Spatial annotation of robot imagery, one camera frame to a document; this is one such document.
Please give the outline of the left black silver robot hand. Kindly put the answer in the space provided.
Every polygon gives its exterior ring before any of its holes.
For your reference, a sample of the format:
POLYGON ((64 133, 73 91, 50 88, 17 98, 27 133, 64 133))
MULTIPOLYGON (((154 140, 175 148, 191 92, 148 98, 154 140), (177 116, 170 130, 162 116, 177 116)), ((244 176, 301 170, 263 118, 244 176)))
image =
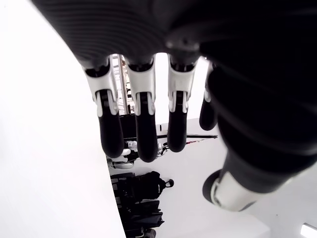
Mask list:
POLYGON ((314 0, 35 0, 83 67, 102 148, 124 148, 111 69, 125 58, 140 158, 157 156, 155 55, 168 56, 168 147, 186 143, 199 57, 211 67, 200 126, 228 148, 203 195, 243 211, 317 161, 317 3, 314 0))

